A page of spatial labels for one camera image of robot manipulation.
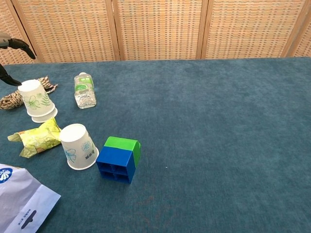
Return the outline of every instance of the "woven folding screen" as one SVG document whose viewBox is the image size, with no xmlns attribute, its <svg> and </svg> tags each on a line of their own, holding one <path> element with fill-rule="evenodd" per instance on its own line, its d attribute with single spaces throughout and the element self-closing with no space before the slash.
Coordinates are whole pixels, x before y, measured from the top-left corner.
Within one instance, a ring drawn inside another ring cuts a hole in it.
<svg viewBox="0 0 311 233">
<path fill-rule="evenodd" d="M 203 58 L 280 57 L 304 0 L 209 0 Z"/>
<path fill-rule="evenodd" d="M 13 0 L 42 62 L 115 60 L 104 0 Z"/>
<path fill-rule="evenodd" d="M 311 57 L 311 22 L 298 44 L 298 47 L 294 54 L 295 57 L 308 56 Z"/>
<path fill-rule="evenodd" d="M 195 59 L 202 0 L 113 0 L 121 59 Z"/>
<path fill-rule="evenodd" d="M 12 38 L 21 39 L 27 42 L 27 38 L 22 36 L 17 23 L 9 9 L 6 1 L 0 0 L 0 32 L 9 34 Z M 7 64 L 20 64 L 20 63 L 33 63 L 34 61 L 22 50 L 14 50 L 11 48 L 0 49 L 0 63 Z"/>
</svg>

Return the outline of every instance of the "yellow wrapper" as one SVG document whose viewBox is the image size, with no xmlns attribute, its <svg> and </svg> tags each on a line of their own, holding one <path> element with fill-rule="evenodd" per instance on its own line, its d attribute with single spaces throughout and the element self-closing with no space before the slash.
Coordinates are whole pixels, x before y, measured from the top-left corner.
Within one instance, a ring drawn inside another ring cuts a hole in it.
<svg viewBox="0 0 311 233">
<path fill-rule="evenodd" d="M 23 142 L 24 149 L 19 155 L 30 158 L 60 144 L 60 132 L 61 129 L 58 127 L 55 118 L 51 118 L 40 125 L 39 128 L 15 133 L 8 136 L 8 139 L 12 142 Z"/>
</svg>

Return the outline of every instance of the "blue and green block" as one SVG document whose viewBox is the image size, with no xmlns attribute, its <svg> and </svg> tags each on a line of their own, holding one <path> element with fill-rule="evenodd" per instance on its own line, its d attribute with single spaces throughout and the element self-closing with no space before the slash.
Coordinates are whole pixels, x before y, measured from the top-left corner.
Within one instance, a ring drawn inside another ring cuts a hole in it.
<svg viewBox="0 0 311 233">
<path fill-rule="evenodd" d="M 137 140 L 108 137 L 96 160 L 102 177 L 131 183 L 140 159 L 140 147 Z"/>
</svg>

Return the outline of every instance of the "teal carpet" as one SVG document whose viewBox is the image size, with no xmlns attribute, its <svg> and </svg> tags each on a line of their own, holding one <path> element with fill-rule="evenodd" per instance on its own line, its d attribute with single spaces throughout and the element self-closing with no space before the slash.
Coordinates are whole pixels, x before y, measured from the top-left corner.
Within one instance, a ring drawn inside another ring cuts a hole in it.
<svg viewBox="0 0 311 233">
<path fill-rule="evenodd" d="M 49 75 L 61 128 L 84 124 L 100 150 L 137 139 L 131 185 L 72 170 L 62 147 L 19 157 L 7 136 L 36 128 L 24 106 L 0 110 L 0 163 L 24 167 L 62 197 L 40 233 L 311 232 L 311 58 L 34 64 Z M 73 78 L 93 76 L 79 109 Z M 0 97 L 16 88 L 0 83 Z"/>
</svg>

